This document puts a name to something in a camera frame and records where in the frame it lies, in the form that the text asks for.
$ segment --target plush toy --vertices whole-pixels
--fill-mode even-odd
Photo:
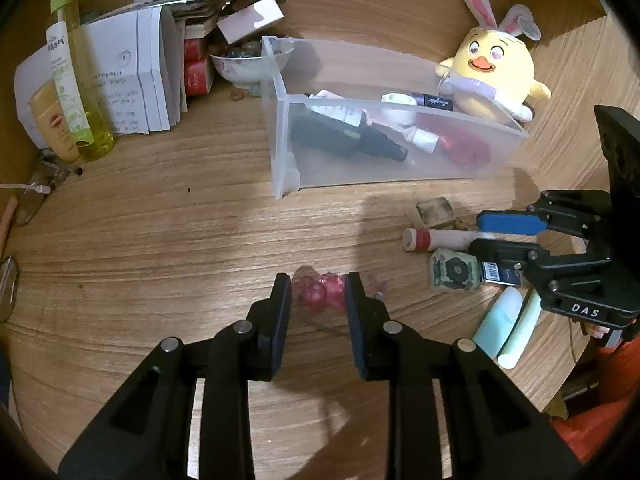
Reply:
[[[465,0],[480,24],[472,28],[454,57],[444,60],[436,69],[439,76],[452,68],[457,75],[445,81],[456,103],[468,114],[498,120],[482,96],[507,111],[514,119],[530,121],[531,110],[524,104],[527,95],[549,99],[551,92],[533,79],[534,67],[525,44],[516,38],[524,34],[540,39],[540,30],[528,7],[516,4],[497,25],[489,0]]]

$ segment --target transparent plastic bin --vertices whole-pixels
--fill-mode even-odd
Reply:
[[[288,52],[291,45],[280,71],[274,52]],[[495,174],[527,138],[522,127],[490,101],[460,91],[453,94],[447,84],[457,76],[452,70],[441,66],[446,74],[440,77],[437,63],[419,57],[343,41],[272,36],[262,38],[262,52],[262,108],[276,198],[304,187],[484,178]],[[343,99],[305,95],[321,90]],[[382,102],[389,92],[453,99],[454,110]],[[466,102],[469,110],[469,100],[483,117],[462,112],[459,105]],[[336,114],[350,124],[336,123]],[[354,126],[358,117],[360,126]],[[415,119],[404,126],[389,117],[404,123],[407,117]],[[411,138],[414,125],[434,134],[434,146],[427,145],[425,151],[416,145],[420,142]]]

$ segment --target metal screw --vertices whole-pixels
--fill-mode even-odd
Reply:
[[[385,321],[382,330],[388,334],[399,334],[402,332],[402,325],[397,321]]]
[[[476,349],[476,343],[471,339],[458,339],[456,344],[463,352],[473,352]]]
[[[251,321],[248,321],[246,319],[239,319],[234,323],[234,330],[239,334],[246,334],[253,327],[254,326],[252,325]]]
[[[165,337],[160,343],[160,348],[165,352],[173,352],[180,346],[180,341],[177,337]]]

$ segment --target red cloth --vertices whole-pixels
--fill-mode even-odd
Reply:
[[[640,384],[640,338],[626,343],[611,358],[612,349],[601,349],[600,406],[552,425],[581,462],[587,462],[604,444],[622,417]]]

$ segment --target white ceramic bowl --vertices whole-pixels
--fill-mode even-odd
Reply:
[[[283,41],[280,43],[280,49],[282,53],[276,54],[275,58],[278,68],[282,70],[293,52],[293,44]],[[251,88],[262,80],[263,75],[269,74],[266,56],[224,57],[209,54],[209,57],[218,73],[236,88]]]

